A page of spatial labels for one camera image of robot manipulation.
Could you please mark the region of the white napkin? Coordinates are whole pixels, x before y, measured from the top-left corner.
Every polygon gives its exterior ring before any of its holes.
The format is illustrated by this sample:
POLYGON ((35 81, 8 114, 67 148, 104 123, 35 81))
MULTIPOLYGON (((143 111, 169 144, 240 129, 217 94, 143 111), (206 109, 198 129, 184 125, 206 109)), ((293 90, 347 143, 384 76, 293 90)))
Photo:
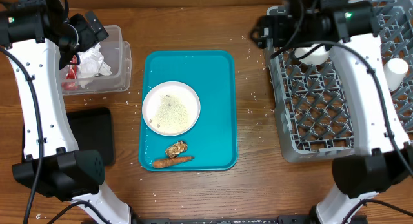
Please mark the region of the white napkin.
POLYGON ((80 64, 77 69, 77 78, 79 80, 78 84, 82 88, 92 82, 91 80, 85 80, 85 78, 112 75, 111 67, 104 62, 105 57, 100 49, 101 45, 98 43, 86 52, 78 53, 80 64))

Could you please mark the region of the pale green bowl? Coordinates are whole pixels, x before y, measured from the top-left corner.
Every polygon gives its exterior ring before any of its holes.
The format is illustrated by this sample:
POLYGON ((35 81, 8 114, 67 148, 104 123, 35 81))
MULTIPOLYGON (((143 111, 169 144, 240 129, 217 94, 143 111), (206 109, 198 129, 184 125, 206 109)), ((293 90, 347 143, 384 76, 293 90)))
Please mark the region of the pale green bowl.
MULTIPOLYGON (((296 58, 302 57, 309 51, 311 51, 313 48, 317 47, 317 44, 313 44, 311 47, 304 47, 304 48, 297 48, 294 52, 294 56, 296 58)), ((316 49, 314 52, 312 52, 309 56, 306 58, 300 59, 299 61, 303 64, 306 65, 321 65, 324 62, 327 61, 329 58, 329 51, 325 50, 325 47, 322 45, 318 49, 316 49)))

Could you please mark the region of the red snack wrapper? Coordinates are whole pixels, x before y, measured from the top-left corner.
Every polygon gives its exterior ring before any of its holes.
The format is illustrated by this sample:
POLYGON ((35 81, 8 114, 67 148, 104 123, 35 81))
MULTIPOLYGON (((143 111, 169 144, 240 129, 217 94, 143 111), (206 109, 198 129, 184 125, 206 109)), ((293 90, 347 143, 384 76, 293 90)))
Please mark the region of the red snack wrapper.
POLYGON ((72 82, 63 82, 61 86, 65 90, 77 90, 78 89, 78 84, 76 82, 77 79, 77 69, 78 69, 78 62, 79 60, 77 59, 76 56, 72 58, 70 61, 70 64, 68 65, 68 73, 65 76, 66 80, 73 80, 72 82))

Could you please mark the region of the white cup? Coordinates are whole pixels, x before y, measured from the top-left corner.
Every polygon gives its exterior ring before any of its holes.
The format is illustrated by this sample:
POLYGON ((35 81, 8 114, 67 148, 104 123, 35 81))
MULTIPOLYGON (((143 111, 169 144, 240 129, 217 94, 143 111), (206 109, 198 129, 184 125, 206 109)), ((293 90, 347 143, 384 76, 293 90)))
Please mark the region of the white cup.
POLYGON ((383 67, 388 88, 391 92, 398 89, 408 72, 408 63, 400 58, 390 59, 383 67))

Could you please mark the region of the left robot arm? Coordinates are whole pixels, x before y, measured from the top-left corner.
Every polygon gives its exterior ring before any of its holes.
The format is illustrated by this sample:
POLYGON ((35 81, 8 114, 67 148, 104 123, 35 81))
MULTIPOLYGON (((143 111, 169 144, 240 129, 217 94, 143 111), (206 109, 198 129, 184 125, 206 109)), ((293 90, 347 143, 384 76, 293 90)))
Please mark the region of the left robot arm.
POLYGON ((93 12, 69 16, 67 0, 17 0, 1 12, 1 52, 9 59, 24 119, 14 179, 33 194, 80 207, 96 223, 138 223, 105 183, 96 149, 80 150, 70 128, 59 72, 108 32, 93 12))

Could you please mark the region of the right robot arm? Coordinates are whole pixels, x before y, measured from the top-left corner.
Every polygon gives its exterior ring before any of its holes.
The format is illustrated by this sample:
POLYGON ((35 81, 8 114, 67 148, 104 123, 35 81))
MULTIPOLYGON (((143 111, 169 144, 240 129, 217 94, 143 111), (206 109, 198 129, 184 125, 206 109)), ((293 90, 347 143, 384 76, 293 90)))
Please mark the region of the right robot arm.
POLYGON ((284 0, 287 11, 258 19, 259 48, 324 47, 338 73, 353 124, 355 154, 332 162, 334 186, 300 223, 365 223, 357 211, 412 175, 412 144, 383 69, 379 22, 368 1, 284 0))

